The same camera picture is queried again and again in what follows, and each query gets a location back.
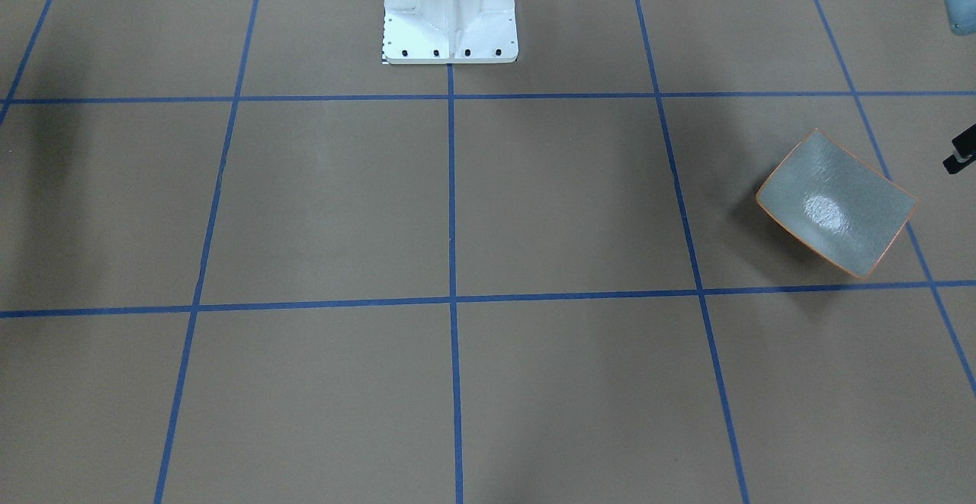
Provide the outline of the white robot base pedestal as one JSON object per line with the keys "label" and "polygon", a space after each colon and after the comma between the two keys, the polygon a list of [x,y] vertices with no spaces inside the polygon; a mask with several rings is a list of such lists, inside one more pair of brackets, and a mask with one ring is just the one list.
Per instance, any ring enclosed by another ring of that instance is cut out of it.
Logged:
{"label": "white robot base pedestal", "polygon": [[507,64],[518,58],[515,0],[384,0],[383,63]]}

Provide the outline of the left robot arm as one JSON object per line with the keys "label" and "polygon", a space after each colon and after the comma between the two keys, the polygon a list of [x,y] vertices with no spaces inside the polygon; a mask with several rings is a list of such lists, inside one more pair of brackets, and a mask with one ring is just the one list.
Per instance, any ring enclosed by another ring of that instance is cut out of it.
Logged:
{"label": "left robot arm", "polygon": [[[944,0],[949,30],[963,37],[975,33],[975,0]],[[952,140],[954,152],[942,161],[950,175],[956,175],[974,162],[975,125],[972,124]]]}

